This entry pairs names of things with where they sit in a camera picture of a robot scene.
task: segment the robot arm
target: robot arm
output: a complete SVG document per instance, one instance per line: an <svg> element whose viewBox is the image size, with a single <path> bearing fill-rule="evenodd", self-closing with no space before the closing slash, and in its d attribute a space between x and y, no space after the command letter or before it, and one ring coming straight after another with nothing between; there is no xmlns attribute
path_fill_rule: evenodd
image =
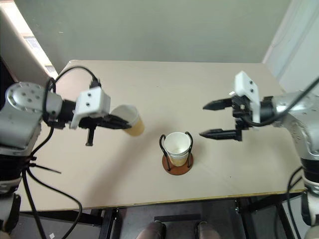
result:
<svg viewBox="0 0 319 239"><path fill-rule="evenodd" d="M200 133L201 136L212 139L234 139L242 141L242 130L249 129L252 124L271 122L275 127L285 127L292 135L298 155L301 159L304 174L303 180L306 187L302 195L302 216L309 226L319 227L319 96L308 93L287 114L282 115L300 92L288 93L282 96L265 97L256 109L258 88L244 72L235 77L235 90L231 92L232 98L212 101L204 106L206 110L222 110L226 107L233 108L236 118L236 129L222 130L211 129Z"/></svg>
<svg viewBox="0 0 319 239"><path fill-rule="evenodd" d="M93 145L97 126L131 127L122 118L109 114L111 98L101 89L97 79L92 81L89 90L81 92L76 102L63 100L60 95L47 92L37 84L25 82L10 86L5 100L0 111L1 237L4 232L10 233L17 223L21 199L14 192L21 181L22 170L34 159L31 152L40 134L42 120L53 128L63 129L66 124L72 129L87 128L87 146ZM46 102L45 114L43 102Z"/></svg>

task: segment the person's foot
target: person's foot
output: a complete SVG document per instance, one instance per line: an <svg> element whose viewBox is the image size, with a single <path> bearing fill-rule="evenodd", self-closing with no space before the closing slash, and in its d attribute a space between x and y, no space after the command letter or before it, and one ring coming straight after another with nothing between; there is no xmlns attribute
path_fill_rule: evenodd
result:
<svg viewBox="0 0 319 239"><path fill-rule="evenodd" d="M217 231L214 230L211 224L200 222L195 230L196 239L221 239Z"/></svg>
<svg viewBox="0 0 319 239"><path fill-rule="evenodd" d="M165 224L156 221L148 224L143 231L140 232L136 239L165 239L166 226Z"/></svg>

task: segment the wooden coaster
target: wooden coaster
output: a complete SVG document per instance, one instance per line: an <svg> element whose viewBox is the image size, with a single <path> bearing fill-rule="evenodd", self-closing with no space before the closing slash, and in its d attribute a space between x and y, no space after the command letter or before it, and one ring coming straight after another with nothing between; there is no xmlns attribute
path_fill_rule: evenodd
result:
<svg viewBox="0 0 319 239"><path fill-rule="evenodd" d="M165 169L165 171L171 175L182 175L184 173L187 173L193 166L193 163L194 163L194 158L193 158L193 155L192 153L190 154L190 167L188 168L187 166L187 163L188 163L188 160L186 161L186 163L183 165L183 166L174 166L170 159L168 159L168 163L169 163L169 166L170 166L170 171L168 170L168 166L167 166L167 160L165 158L165 156L163 155L162 157L162 160L161 160L161 163L163 164L163 167Z"/></svg>

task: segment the beige tabletop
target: beige tabletop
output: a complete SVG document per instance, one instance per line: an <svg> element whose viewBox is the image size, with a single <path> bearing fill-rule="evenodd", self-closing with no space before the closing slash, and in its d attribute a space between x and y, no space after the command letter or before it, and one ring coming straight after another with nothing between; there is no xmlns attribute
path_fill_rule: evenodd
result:
<svg viewBox="0 0 319 239"><path fill-rule="evenodd" d="M111 109L133 104L145 123L141 136L98 128L94 146L86 147L87 130L55 130L37 153L37 163L62 171L31 169L44 182L81 201L85 208L128 206L188 200L266 195L285 191L300 165L290 134L266 126L243 132L243 141L216 141L198 135L207 129L234 129L232 110L204 111L211 100L227 98L234 76L244 70L259 86L260 97L279 95L278 82L263 64L137 61L71 61L101 79ZM91 77L74 70L61 78L57 92L75 100ZM161 164L161 134L189 131L194 139L194 166L172 176ZM41 142L48 133L43 125ZM29 179L38 210L74 209L69 199ZM21 210L29 210L23 184Z"/></svg>

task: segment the paper cup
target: paper cup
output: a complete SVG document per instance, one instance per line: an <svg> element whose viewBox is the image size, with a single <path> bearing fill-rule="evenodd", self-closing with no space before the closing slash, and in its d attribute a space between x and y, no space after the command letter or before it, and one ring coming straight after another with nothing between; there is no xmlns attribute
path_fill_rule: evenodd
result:
<svg viewBox="0 0 319 239"><path fill-rule="evenodd" d="M173 132L166 137L164 148L173 165L182 166L186 163L190 144L190 138L182 132Z"/></svg>
<svg viewBox="0 0 319 239"><path fill-rule="evenodd" d="M138 136L144 132L144 124L135 106L120 105L111 112L112 115L118 116L126 120L131 128L126 128L124 131L131 136Z"/></svg>
<svg viewBox="0 0 319 239"><path fill-rule="evenodd" d="M168 154L169 160L171 161L171 163L175 166L183 166L188 158L188 152L182 156L173 156Z"/></svg>

